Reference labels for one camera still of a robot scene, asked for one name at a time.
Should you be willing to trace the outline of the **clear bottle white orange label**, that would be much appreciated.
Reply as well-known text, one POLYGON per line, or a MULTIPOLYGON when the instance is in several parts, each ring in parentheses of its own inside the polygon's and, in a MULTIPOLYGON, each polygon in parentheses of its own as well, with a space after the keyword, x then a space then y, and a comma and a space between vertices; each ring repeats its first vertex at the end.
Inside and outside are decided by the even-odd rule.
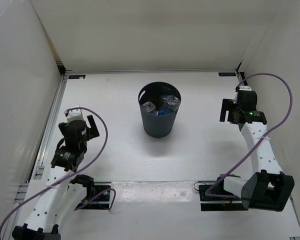
POLYGON ((156 106, 150 101, 145 102, 144 104, 141 105, 141 107, 148 114, 151 114, 151 115, 157 114, 156 106))

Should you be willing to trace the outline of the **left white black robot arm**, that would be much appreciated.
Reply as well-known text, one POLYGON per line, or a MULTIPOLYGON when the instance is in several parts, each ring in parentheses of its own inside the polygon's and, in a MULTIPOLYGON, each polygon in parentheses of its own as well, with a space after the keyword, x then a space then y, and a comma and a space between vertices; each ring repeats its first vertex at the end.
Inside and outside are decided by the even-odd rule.
POLYGON ((95 195, 94 179, 78 174, 89 140, 99 137, 92 115, 84 119, 81 111, 70 111, 66 122, 58 125, 62 139, 58 142, 43 193, 22 226, 15 226, 15 240, 59 240, 61 221, 75 210, 81 200, 95 195))

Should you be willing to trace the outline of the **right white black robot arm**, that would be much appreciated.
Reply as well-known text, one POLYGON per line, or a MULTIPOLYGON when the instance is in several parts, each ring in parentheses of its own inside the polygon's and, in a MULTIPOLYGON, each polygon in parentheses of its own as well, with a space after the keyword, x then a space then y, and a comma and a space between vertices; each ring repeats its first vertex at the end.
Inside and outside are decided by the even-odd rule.
POLYGON ((248 150, 256 149, 249 156, 252 176, 245 180, 229 175, 215 186, 214 193, 220 200, 236 196, 246 209, 281 212, 295 182, 292 176, 284 174, 270 140, 264 135, 268 130, 267 120, 257 110, 257 101, 257 93, 249 87, 237 90, 234 99, 222 101, 220 121, 238 125, 248 150))

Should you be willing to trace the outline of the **clear unlabelled plastic bottle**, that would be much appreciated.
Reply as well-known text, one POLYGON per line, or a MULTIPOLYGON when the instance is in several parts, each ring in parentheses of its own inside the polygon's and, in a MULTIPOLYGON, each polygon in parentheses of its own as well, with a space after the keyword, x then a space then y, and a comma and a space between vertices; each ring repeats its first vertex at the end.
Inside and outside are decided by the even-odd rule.
POLYGON ((164 101, 164 109, 170 112, 176 111, 181 104, 181 101, 178 97, 174 95, 168 95, 164 101))

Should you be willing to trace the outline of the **clear bottle blue label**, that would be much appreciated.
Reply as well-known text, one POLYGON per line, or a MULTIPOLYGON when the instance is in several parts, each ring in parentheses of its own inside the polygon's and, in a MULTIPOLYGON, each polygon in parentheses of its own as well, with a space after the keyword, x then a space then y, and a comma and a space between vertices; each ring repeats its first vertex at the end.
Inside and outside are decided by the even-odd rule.
POLYGON ((158 114, 157 114, 158 116, 166 116, 166 115, 169 115, 169 114, 172 113, 171 111, 166 110, 164 108, 164 102, 165 102, 165 99, 166 99, 167 96, 170 96, 170 95, 162 95, 160 97, 159 110, 158 110, 158 114))

